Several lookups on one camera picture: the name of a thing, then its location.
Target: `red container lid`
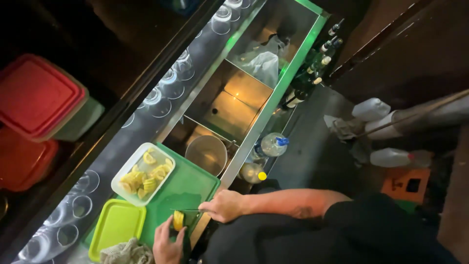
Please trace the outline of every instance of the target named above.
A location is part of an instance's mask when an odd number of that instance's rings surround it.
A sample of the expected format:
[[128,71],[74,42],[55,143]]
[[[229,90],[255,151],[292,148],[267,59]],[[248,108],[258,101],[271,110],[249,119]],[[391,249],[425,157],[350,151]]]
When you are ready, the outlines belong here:
[[26,138],[41,138],[86,91],[47,60],[24,54],[0,72],[0,120]]
[[57,154],[55,140],[31,142],[15,131],[0,129],[0,188],[20,192],[40,181]]

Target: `blue bottle cap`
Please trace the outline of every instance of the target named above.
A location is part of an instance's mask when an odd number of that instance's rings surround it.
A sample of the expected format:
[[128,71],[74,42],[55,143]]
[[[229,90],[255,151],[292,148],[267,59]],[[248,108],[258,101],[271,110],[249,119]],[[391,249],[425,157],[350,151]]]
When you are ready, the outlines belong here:
[[288,140],[288,138],[276,137],[275,139],[277,140],[277,144],[279,146],[285,146],[290,143],[290,140]]

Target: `knife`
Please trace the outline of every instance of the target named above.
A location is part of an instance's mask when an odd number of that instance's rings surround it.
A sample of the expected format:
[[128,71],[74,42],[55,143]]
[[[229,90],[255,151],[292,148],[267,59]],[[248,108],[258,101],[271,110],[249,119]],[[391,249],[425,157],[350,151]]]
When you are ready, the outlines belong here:
[[184,211],[184,212],[201,212],[201,213],[206,213],[210,212],[210,210],[199,210],[199,209],[170,209],[174,211]]

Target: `cloth rag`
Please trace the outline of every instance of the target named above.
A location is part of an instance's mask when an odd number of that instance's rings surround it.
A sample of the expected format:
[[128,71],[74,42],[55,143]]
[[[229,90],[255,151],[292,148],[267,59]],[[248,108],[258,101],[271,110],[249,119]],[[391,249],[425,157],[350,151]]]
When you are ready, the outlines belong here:
[[154,264],[155,259],[146,245],[138,245],[137,238],[101,250],[102,264]]

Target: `black shirt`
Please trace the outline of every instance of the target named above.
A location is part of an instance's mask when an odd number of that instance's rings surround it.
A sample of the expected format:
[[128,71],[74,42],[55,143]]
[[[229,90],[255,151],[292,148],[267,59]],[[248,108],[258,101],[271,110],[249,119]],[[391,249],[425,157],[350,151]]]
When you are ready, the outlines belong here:
[[242,216],[221,226],[204,264],[458,263],[414,216],[384,194],[330,207],[322,226],[284,215]]

